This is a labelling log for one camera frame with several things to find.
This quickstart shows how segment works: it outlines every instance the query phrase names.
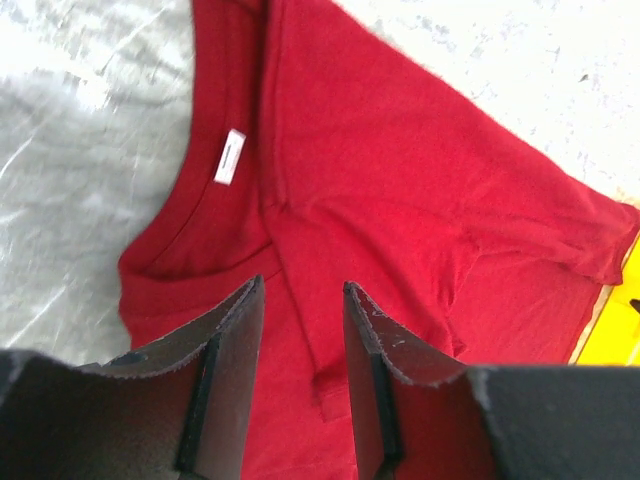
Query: red shirt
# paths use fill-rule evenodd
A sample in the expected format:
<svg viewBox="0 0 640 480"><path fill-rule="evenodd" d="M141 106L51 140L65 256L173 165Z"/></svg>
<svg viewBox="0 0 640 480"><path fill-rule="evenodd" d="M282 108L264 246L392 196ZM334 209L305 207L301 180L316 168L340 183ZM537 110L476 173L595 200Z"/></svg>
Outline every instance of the red shirt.
<svg viewBox="0 0 640 480"><path fill-rule="evenodd" d="M133 347L262 274L244 478L355 475L342 290L466 362L567 360L638 211L565 175L328 0L194 0L191 139L123 254ZM230 186L227 134L246 134Z"/></svg>

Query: white tag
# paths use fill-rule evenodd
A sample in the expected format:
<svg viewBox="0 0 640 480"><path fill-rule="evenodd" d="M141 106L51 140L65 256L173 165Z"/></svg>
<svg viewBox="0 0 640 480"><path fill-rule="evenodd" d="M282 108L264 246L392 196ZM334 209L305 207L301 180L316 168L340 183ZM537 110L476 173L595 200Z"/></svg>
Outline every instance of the white tag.
<svg viewBox="0 0 640 480"><path fill-rule="evenodd" d="M245 138L247 137L239 131L231 129L227 136L227 142L224 144L224 149L222 150L222 157L218 164L216 176L213 177L214 182L231 185L231 180L233 180L233 174L236 171Z"/></svg>

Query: yellow object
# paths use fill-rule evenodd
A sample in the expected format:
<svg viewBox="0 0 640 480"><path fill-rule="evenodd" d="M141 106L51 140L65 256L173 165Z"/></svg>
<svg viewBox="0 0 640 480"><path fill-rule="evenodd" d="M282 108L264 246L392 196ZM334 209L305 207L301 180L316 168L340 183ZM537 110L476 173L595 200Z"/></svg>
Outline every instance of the yellow object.
<svg viewBox="0 0 640 480"><path fill-rule="evenodd" d="M578 365L640 365L640 313L631 305L640 299L640 242L623 268L624 283L613 288Z"/></svg>

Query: red fabric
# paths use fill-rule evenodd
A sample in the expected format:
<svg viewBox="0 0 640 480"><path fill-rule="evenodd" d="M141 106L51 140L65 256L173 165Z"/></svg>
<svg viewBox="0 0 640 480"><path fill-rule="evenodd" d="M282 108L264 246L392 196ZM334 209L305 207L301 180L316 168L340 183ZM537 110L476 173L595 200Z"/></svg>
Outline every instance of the red fabric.
<svg viewBox="0 0 640 480"><path fill-rule="evenodd" d="M568 177L328 0L194 0L194 111L123 254L133 347L267 279L244 478L355 475L345 280L467 362L563 362L638 212ZM212 181L247 135L231 186Z"/></svg>

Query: gray surface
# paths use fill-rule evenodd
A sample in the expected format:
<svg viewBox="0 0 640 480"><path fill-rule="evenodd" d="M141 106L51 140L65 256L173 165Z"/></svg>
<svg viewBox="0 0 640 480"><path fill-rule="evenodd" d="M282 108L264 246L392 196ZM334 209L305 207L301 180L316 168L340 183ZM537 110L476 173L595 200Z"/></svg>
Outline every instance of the gray surface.
<svg viewBox="0 0 640 480"><path fill-rule="evenodd" d="M640 198L628 2L340 3L569 174ZM182 161L191 29L187 0L0 0L2 346L127 349L116 261Z"/></svg>

